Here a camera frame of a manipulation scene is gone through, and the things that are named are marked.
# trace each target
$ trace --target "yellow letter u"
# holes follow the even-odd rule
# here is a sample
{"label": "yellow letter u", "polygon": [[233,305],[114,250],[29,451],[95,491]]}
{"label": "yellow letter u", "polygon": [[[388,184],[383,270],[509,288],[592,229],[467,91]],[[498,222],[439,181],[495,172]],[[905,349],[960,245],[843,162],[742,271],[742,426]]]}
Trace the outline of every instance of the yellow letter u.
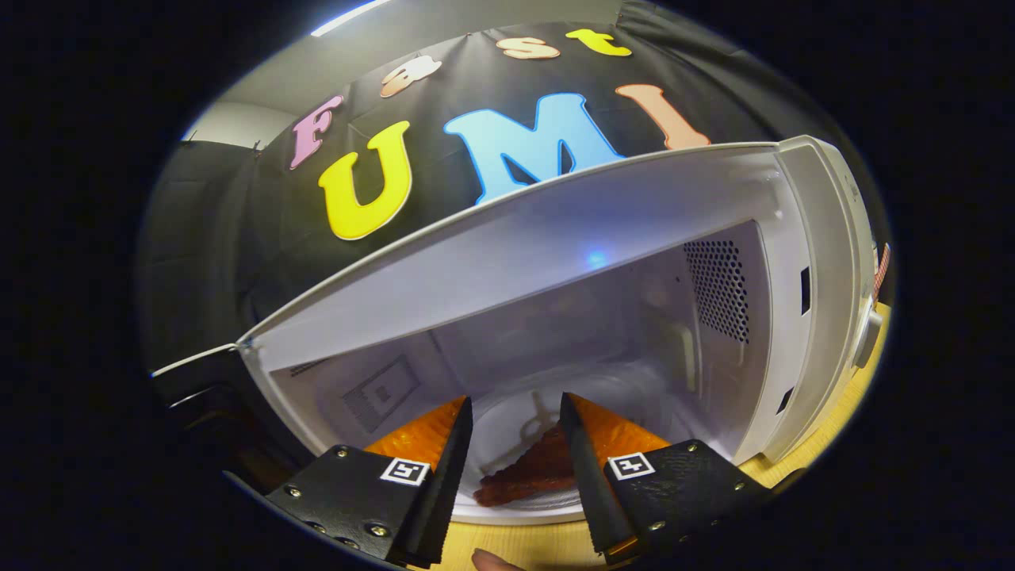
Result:
{"label": "yellow letter u", "polygon": [[352,165],[358,156],[350,152],[328,166],[318,184],[324,189],[328,222],[335,235],[342,239],[359,239],[391,221],[409,198],[412,170],[405,151],[402,133],[408,121],[399,121],[374,135],[366,148],[377,149],[384,172],[384,190],[369,204],[356,200],[352,183]]}

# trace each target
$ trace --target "wooden surface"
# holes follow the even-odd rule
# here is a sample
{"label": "wooden surface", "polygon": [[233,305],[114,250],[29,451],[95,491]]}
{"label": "wooden surface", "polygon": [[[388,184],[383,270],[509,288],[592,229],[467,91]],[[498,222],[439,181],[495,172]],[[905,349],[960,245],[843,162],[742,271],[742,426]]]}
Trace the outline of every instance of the wooden surface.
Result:
{"label": "wooden surface", "polygon": [[[773,465],[759,455],[740,465],[740,469],[748,476],[770,488],[786,475],[814,461],[842,430],[867,392],[871,376],[881,359],[890,309],[884,304],[878,304],[877,312],[884,317],[884,327],[881,328],[874,353],[867,367],[855,368],[853,378],[824,424],[777,463]],[[477,525],[453,521],[445,540],[444,562],[430,569],[472,571],[475,568],[471,557],[476,548],[492,552],[527,571],[605,569],[603,558],[592,549],[589,526],[585,521],[549,525]]]}

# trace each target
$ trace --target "ceiling light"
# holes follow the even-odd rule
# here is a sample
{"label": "ceiling light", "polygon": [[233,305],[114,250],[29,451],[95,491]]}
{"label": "ceiling light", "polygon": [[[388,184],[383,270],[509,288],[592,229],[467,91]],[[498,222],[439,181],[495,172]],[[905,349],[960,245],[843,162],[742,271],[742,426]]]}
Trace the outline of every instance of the ceiling light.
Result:
{"label": "ceiling light", "polygon": [[321,38],[325,33],[328,33],[332,29],[335,29],[339,25],[342,25],[343,23],[351,20],[352,18],[358,16],[359,14],[361,14],[361,13],[367,11],[367,10],[371,10],[374,8],[377,8],[381,4],[384,4],[385,2],[388,2],[388,0],[374,0],[373,2],[367,2],[366,4],[363,4],[362,6],[360,6],[358,8],[355,8],[353,10],[349,10],[348,12],[345,12],[344,14],[338,16],[337,18],[335,18],[335,19],[329,21],[328,23],[322,25],[321,27],[315,29],[314,31],[311,32],[311,35],[313,35],[315,38]]}

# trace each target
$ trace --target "black fabric curtain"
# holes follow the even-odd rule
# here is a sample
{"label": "black fabric curtain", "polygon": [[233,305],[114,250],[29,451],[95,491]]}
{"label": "black fabric curtain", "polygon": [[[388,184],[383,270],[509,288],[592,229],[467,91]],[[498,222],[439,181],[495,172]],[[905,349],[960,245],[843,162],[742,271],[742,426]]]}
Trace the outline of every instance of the black fabric curtain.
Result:
{"label": "black fabric curtain", "polygon": [[[605,56],[565,37],[584,27],[612,34],[615,45],[632,54]],[[538,38],[561,53],[553,59],[519,60],[495,46],[521,37]],[[395,96],[381,97],[382,79],[420,55],[442,67]],[[351,84],[336,86],[328,97],[340,94],[343,101],[332,111],[327,131],[318,135],[321,147],[295,169],[289,168],[291,127],[259,157],[252,149],[230,145],[182,145],[154,190],[141,235],[139,309],[148,367],[154,370],[232,343],[335,272],[472,206],[481,191],[475,166],[462,139],[444,132],[447,122],[463,114],[492,109],[531,128],[540,97],[578,92],[617,152],[633,156],[664,150],[665,137],[652,118],[614,91],[630,83],[661,87],[664,97],[713,143],[809,134],[836,145],[864,192],[876,238],[887,238],[873,177],[816,103],[715,33],[653,4],[626,2],[616,24],[553,22],[477,31],[407,54]],[[355,151],[356,193],[361,203],[371,201],[384,175],[377,151],[367,149],[366,142],[403,120],[410,123],[404,135],[413,177],[408,201],[390,223],[365,237],[336,237],[318,177]],[[890,291],[887,283],[885,295]]]}

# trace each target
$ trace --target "foam letter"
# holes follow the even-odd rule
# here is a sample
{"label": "foam letter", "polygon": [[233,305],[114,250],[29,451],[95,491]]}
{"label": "foam letter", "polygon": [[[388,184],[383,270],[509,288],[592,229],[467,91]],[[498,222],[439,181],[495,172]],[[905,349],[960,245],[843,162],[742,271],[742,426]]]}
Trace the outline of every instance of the foam letter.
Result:
{"label": "foam letter", "polygon": [[620,46],[614,46],[607,42],[607,40],[613,40],[613,37],[609,33],[596,33],[595,31],[584,27],[582,29],[576,29],[574,31],[568,31],[566,33],[567,38],[573,38],[580,40],[587,48],[593,52],[599,52],[600,54],[607,56],[629,56],[631,51],[627,48],[622,48]]}
{"label": "foam letter", "polygon": [[436,71],[441,67],[441,63],[433,61],[430,56],[419,56],[403,63],[381,80],[381,83],[384,84],[384,87],[381,87],[381,96],[394,95],[408,87],[413,81],[422,79]]}
{"label": "foam letter", "polygon": [[509,38],[497,42],[497,48],[505,56],[520,60],[546,60],[560,55],[560,50],[537,38]]}
{"label": "foam letter", "polygon": [[412,170],[405,151],[402,133],[408,121],[399,121],[374,135],[366,148],[377,149],[384,172],[384,190],[369,204],[356,200],[352,165],[357,154],[350,152],[321,173],[318,184],[324,189],[325,205],[331,230],[342,239],[359,239],[391,221],[409,198]]}
{"label": "foam letter", "polygon": [[292,162],[289,163],[290,170],[321,147],[317,133],[324,133],[328,130],[328,126],[331,125],[331,111],[329,110],[335,109],[341,102],[342,95],[335,95],[292,127],[292,132],[296,134],[296,149],[292,155]]}
{"label": "foam letter", "polygon": [[663,98],[663,89],[655,85],[632,84],[617,87],[617,93],[634,99],[666,135],[666,148],[704,146],[708,137],[694,130],[673,105]]}
{"label": "foam letter", "polygon": [[505,158],[537,181],[562,173],[561,146],[570,152],[574,170],[623,158],[589,117],[585,97],[579,93],[541,97],[533,129],[481,109],[452,119],[445,132],[461,136],[472,155],[483,188],[476,204],[527,186],[512,176]]}

